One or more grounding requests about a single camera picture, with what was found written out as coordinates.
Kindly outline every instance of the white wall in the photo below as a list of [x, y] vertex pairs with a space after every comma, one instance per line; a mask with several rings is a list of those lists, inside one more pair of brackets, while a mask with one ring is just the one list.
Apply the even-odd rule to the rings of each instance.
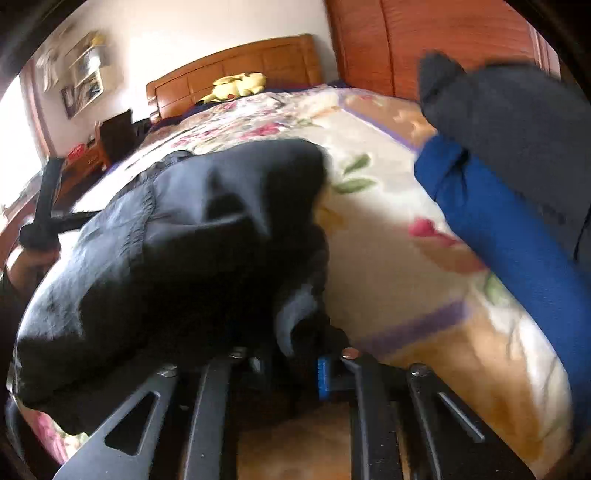
[[58, 154], [86, 141], [97, 120], [128, 108], [149, 116], [148, 82], [198, 58], [265, 38], [310, 33], [327, 81], [337, 78], [323, 0], [88, 0], [65, 23], [66, 53], [90, 30], [106, 33], [118, 87], [68, 120], [58, 88], [40, 92]]

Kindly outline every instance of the yellow plush toy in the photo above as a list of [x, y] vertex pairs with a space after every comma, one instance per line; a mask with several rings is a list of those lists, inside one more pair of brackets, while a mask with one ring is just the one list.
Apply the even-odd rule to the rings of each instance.
[[241, 73], [222, 77], [213, 84], [212, 92], [206, 95], [199, 102], [224, 102], [246, 97], [253, 93], [262, 92], [265, 88], [267, 78], [262, 73]]

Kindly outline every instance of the black clothing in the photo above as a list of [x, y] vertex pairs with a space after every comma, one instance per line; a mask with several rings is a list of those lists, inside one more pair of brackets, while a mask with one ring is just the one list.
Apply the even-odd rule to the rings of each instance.
[[91, 433], [162, 363], [202, 365], [273, 334], [315, 375], [329, 324], [312, 216], [322, 152], [249, 142], [157, 165], [81, 230], [18, 332], [14, 393], [69, 433]]

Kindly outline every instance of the hand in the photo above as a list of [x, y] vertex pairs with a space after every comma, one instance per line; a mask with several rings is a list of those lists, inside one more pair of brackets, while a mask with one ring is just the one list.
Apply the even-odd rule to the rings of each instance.
[[59, 246], [48, 251], [18, 247], [7, 262], [8, 279], [22, 298], [29, 301], [40, 280], [58, 258], [60, 258]]

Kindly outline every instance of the purple stripe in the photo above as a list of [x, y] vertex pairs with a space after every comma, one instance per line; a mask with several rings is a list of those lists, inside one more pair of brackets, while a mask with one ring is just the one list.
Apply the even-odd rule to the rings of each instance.
[[360, 350], [379, 358], [436, 332], [457, 325], [468, 317], [468, 313], [468, 307], [463, 300], [454, 301], [435, 312], [403, 325], [374, 333], [354, 343]]
[[388, 135], [389, 137], [393, 138], [397, 142], [401, 143], [402, 145], [404, 145], [409, 150], [411, 150], [413, 152], [418, 152], [420, 150], [420, 148], [415, 147], [414, 145], [411, 145], [408, 142], [408, 140], [406, 140], [405, 138], [401, 137], [400, 135], [398, 135], [397, 133], [393, 132], [389, 128], [386, 128], [382, 124], [377, 123], [376, 121], [374, 121], [370, 117], [365, 116], [365, 115], [362, 115], [361, 113], [355, 112], [354, 110], [351, 110], [351, 109], [347, 108], [345, 99], [346, 99], [346, 96], [345, 95], [339, 95], [339, 107], [341, 107], [345, 112], [348, 112], [351, 115], [359, 118], [360, 120], [363, 120], [364, 122], [367, 122], [370, 125], [373, 125], [375, 128], [377, 128], [378, 130], [381, 130], [386, 135]]

